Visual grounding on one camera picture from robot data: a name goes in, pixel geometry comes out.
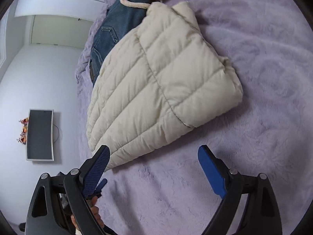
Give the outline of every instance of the denim pants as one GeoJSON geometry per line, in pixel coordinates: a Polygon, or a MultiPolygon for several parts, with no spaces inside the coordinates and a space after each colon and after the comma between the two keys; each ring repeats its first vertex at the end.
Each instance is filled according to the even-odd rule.
{"type": "MultiPolygon", "coordinates": [[[[154,0],[128,0],[130,2],[152,3],[154,0]]],[[[94,36],[90,53],[90,78],[94,86],[103,60],[131,29],[137,27],[146,16],[146,9],[124,6],[120,0],[107,10],[106,18],[94,36]]]]}

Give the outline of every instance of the bed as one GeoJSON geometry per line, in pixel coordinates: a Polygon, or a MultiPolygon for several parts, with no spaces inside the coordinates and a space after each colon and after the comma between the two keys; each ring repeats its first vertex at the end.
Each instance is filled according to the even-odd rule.
{"type": "MultiPolygon", "coordinates": [[[[76,69],[82,161],[91,155],[85,134],[90,48],[114,1],[105,0],[76,69]]],[[[243,102],[172,144],[106,172],[100,215],[118,234],[201,234],[220,203],[197,160],[199,146],[207,144],[228,167],[268,175],[283,234],[290,234],[313,197],[313,31],[293,0],[187,1],[204,38],[231,60],[243,102]]],[[[229,234],[244,205],[243,196],[229,234]]]]}

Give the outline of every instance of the finger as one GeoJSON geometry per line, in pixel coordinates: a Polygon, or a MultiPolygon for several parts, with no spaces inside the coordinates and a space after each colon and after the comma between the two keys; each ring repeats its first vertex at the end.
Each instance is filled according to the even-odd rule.
{"type": "Polygon", "coordinates": [[[75,228],[76,228],[77,230],[79,230],[78,225],[77,225],[76,220],[75,220],[75,218],[74,218],[73,215],[71,215],[71,221],[72,221],[73,225],[75,226],[75,228]]]}
{"type": "Polygon", "coordinates": [[[91,208],[91,211],[92,213],[95,215],[95,214],[98,214],[99,213],[99,208],[98,207],[92,207],[91,208]]]}
{"type": "Polygon", "coordinates": [[[101,216],[100,216],[99,214],[95,214],[95,215],[94,215],[94,218],[95,218],[96,220],[100,220],[100,219],[101,219],[101,216]]]}
{"type": "Polygon", "coordinates": [[[104,228],[104,222],[101,219],[98,220],[98,224],[101,226],[101,228],[104,228]]]}
{"type": "Polygon", "coordinates": [[[92,203],[93,206],[96,205],[97,200],[98,200],[98,197],[97,197],[97,196],[94,196],[94,197],[91,199],[91,203],[92,203]]]}

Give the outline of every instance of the television screen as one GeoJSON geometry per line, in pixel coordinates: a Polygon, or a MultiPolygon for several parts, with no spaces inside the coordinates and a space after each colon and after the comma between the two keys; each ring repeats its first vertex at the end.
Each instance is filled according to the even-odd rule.
{"type": "Polygon", "coordinates": [[[27,160],[53,161],[53,110],[30,110],[27,129],[27,160]]]}

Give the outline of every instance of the metal screw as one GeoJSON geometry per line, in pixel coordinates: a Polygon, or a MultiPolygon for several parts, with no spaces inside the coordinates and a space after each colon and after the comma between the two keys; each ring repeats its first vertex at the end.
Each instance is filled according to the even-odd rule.
{"type": "Polygon", "coordinates": [[[260,178],[263,179],[263,180],[265,180],[265,179],[267,179],[267,175],[265,175],[264,173],[261,173],[261,174],[260,174],[260,178]]]}
{"type": "Polygon", "coordinates": [[[48,177],[48,173],[44,173],[41,175],[41,179],[46,179],[48,177]]]}
{"type": "Polygon", "coordinates": [[[236,175],[238,173],[238,171],[235,168],[231,168],[229,172],[231,173],[231,175],[236,175]]]}
{"type": "Polygon", "coordinates": [[[78,169],[72,169],[71,170],[71,175],[76,175],[78,174],[79,170],[78,169]]]}

